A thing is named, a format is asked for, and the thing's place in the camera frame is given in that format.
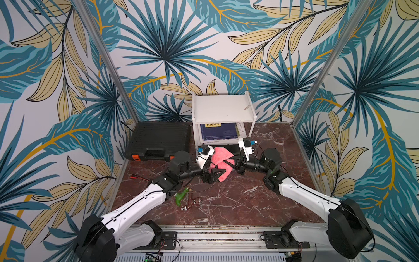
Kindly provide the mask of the pink cleaning cloth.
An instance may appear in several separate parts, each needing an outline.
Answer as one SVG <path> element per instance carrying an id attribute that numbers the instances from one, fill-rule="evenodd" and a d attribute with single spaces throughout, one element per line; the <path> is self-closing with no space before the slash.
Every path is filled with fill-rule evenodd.
<path id="1" fill-rule="evenodd" d="M 211 158 L 211 166 L 210 166 L 210 170 L 212 168 L 218 168 L 218 169 L 225 169 L 224 174 L 222 174 L 218 180 L 219 182 L 223 182 L 227 179 L 227 177 L 231 174 L 231 172 L 233 171 L 233 169 L 231 167 L 229 167 L 227 164 L 225 164 L 223 162 L 223 160 L 225 159 L 229 159 L 231 157 L 233 157 L 234 155 L 227 150 L 224 147 L 215 147 L 215 152 L 212 155 Z"/>

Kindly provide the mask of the white two-tier bookshelf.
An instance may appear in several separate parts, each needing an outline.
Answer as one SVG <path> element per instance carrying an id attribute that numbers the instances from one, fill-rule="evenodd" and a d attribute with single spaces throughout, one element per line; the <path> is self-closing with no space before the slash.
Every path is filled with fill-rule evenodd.
<path id="1" fill-rule="evenodd" d="M 195 148 L 203 144 L 236 145 L 245 137 L 251 137 L 256 122 L 254 109 L 249 92 L 243 95 L 193 95 L 192 123 Z M 201 124 L 236 123 L 239 127 L 237 139 L 209 140 L 202 137 Z"/>

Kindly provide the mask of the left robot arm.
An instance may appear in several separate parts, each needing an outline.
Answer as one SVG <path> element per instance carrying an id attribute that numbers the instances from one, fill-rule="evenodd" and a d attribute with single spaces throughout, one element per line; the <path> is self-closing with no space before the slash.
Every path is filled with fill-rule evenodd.
<path id="1" fill-rule="evenodd" d="M 139 195 L 112 212 L 85 219 L 74 244 L 77 259 L 80 262 L 113 262 L 135 248 L 159 244 L 162 230 L 155 222 L 146 221 L 137 229 L 131 226 L 177 194 L 184 180 L 199 176 L 205 183 L 212 184 L 224 173 L 224 169 L 211 163 L 209 156 L 198 156 L 193 162 L 189 153 L 177 152 L 168 168 Z"/>

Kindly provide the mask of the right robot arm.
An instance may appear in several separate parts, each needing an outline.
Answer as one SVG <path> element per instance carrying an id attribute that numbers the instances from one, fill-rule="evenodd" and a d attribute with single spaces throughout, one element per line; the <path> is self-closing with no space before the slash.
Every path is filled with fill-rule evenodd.
<path id="1" fill-rule="evenodd" d="M 321 223 L 296 219 L 288 222 L 281 228 L 283 245 L 311 242 L 332 247 L 347 259 L 374 250 L 374 246 L 367 247 L 376 241 L 359 204 L 350 198 L 339 200 L 298 182 L 283 167 L 282 158 L 275 148 L 268 148 L 260 158 L 237 155 L 223 162 L 240 174 L 247 170 L 263 173 L 263 182 L 270 191 L 299 203 L 323 220 Z"/>

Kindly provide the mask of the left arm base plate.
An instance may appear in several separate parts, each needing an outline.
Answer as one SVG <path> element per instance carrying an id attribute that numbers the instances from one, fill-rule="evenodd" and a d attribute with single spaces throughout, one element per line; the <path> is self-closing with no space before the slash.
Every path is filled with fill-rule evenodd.
<path id="1" fill-rule="evenodd" d="M 177 235 L 176 231 L 163 231 L 157 237 L 154 237 L 147 246 L 139 246 L 134 250 L 175 250 L 179 246 Z"/>

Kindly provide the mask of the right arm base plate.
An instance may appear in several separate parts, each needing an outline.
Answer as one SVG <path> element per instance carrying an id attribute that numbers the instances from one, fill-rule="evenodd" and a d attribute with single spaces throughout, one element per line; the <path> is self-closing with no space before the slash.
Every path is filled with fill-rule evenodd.
<path id="1" fill-rule="evenodd" d="M 297 242 L 285 231 L 264 231 L 260 239 L 265 243 L 267 249 L 289 249 L 300 251 L 310 248 L 309 242 Z"/>

